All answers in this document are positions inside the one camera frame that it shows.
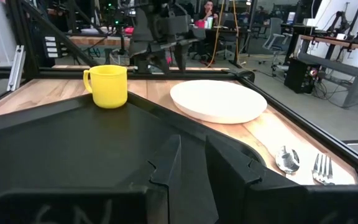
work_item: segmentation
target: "cup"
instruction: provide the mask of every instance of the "cup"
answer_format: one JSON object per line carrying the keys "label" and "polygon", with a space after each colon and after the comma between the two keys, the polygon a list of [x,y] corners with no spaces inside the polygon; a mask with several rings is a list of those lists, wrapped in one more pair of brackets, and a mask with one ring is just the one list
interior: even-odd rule
{"label": "cup", "polygon": [[346,39],[347,39],[347,35],[345,35],[345,34],[337,34],[337,35],[336,35],[336,39],[337,39],[337,40],[346,40]]}
{"label": "cup", "polygon": [[92,93],[94,103],[101,108],[117,108],[128,99],[126,67],[95,66],[84,71],[83,79],[86,90]]}
{"label": "cup", "polygon": [[212,16],[209,16],[207,18],[207,22],[208,22],[208,29],[212,29],[212,22],[213,22],[214,18]]}

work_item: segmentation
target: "bottle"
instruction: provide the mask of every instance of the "bottle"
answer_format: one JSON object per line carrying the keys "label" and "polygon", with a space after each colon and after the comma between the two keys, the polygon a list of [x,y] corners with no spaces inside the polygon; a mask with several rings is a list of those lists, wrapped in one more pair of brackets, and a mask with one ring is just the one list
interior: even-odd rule
{"label": "bottle", "polygon": [[208,22],[208,29],[212,28],[212,21],[214,20],[214,17],[209,16],[207,18],[207,22]]}

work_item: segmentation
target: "desk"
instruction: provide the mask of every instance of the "desk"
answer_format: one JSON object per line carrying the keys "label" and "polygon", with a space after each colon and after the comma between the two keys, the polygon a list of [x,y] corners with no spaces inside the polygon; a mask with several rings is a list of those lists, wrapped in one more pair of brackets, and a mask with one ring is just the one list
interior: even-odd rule
{"label": "desk", "polygon": [[[178,114],[183,114],[173,104],[170,89],[181,80],[129,80],[128,90]],[[0,115],[36,106],[66,100],[87,94],[82,80],[32,80],[17,91],[0,100]],[[300,127],[268,106],[257,119],[244,124],[215,124],[195,120],[236,140],[253,147],[264,159],[269,169],[284,175],[275,165],[273,154],[282,145],[297,149],[301,167],[295,175],[287,176],[299,184],[315,184],[311,169],[318,152],[332,157],[334,176],[338,183],[354,184],[354,169],[322,146]]]}
{"label": "desk", "polygon": [[284,65],[289,65],[291,62],[291,54],[296,49],[296,44],[298,43],[298,38],[300,34],[310,34],[312,29],[317,27],[313,26],[305,26],[305,25],[289,25],[289,24],[281,24],[281,27],[284,29],[291,29],[292,30],[292,38],[290,41],[290,45],[288,46],[288,51],[285,56]]}
{"label": "desk", "polygon": [[[322,65],[323,67],[333,69],[335,71],[339,71],[345,73],[347,75],[355,77],[353,83],[342,83],[337,80],[328,79],[328,81],[337,83],[349,90],[345,101],[342,104],[343,108],[348,108],[354,104],[354,99],[356,95],[358,95],[358,67],[353,67],[350,65],[343,64],[341,62],[333,62],[329,58],[320,58],[313,55],[307,54],[308,46],[310,41],[313,41],[312,36],[301,35],[301,39],[303,40],[301,53],[298,55],[300,60],[317,63]],[[329,37],[316,37],[314,38],[316,42],[323,42],[331,45],[338,45],[345,48],[358,49],[358,43],[351,43],[350,41],[345,40],[336,40]]]}

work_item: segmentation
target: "fork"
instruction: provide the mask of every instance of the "fork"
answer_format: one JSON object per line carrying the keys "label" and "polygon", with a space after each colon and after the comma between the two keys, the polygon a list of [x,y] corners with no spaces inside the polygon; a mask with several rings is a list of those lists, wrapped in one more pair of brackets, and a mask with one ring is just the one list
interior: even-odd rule
{"label": "fork", "polygon": [[335,185],[333,182],[333,163],[330,157],[324,154],[317,154],[311,173],[317,182],[324,185]]}

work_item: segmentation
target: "table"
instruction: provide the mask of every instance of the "table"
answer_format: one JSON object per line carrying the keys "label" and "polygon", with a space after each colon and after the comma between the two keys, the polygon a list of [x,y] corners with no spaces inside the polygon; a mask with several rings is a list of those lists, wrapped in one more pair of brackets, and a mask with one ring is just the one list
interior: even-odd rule
{"label": "table", "polygon": [[[120,47],[121,38],[120,37],[82,37],[82,36],[71,36],[69,39],[76,45],[82,45],[84,47],[91,47],[97,44],[98,47]],[[130,44],[130,38],[124,38],[124,45],[126,47]]]}
{"label": "table", "polygon": [[[169,91],[181,80],[129,80],[129,91],[176,113],[183,114],[173,104]],[[87,94],[82,80],[32,80],[14,93],[0,100],[0,115],[33,108],[60,100]],[[287,177],[299,184],[315,184],[311,169],[318,152],[332,157],[334,176],[344,184],[354,184],[354,169],[327,150],[317,140],[268,106],[257,119],[244,124],[214,124],[195,120],[253,147],[269,169],[284,175],[275,165],[273,155],[283,145],[297,149],[301,167],[295,175]]]}
{"label": "table", "polygon": [[303,40],[301,53],[299,53],[298,58],[300,60],[308,61],[317,63],[319,65],[322,65],[323,67],[330,68],[342,73],[345,73],[347,75],[350,75],[352,77],[355,77],[354,81],[352,83],[343,83],[339,82],[335,79],[328,78],[328,81],[334,82],[338,85],[341,85],[345,88],[347,88],[349,91],[347,93],[347,96],[342,104],[343,108],[348,108],[354,104],[354,100],[356,95],[358,95],[358,67],[350,66],[343,64],[341,62],[333,62],[329,58],[320,58],[316,57],[314,55],[307,54],[307,50],[310,44],[310,41],[315,42],[322,42],[327,43],[331,45],[338,45],[344,48],[350,48],[352,49],[358,49],[358,42],[351,42],[347,40],[336,40],[329,37],[313,37],[308,35],[301,35],[301,39]]}
{"label": "table", "polygon": [[284,65],[289,65],[291,63],[291,54],[294,53],[295,49],[296,49],[296,45],[298,43],[298,38],[300,34],[310,34],[310,32],[314,29],[316,29],[317,27],[314,26],[305,26],[305,25],[289,25],[289,24],[281,24],[281,27],[284,29],[291,29],[292,32],[292,38],[290,41],[290,45],[288,46],[288,51],[287,54],[285,56],[285,61],[284,61]]}

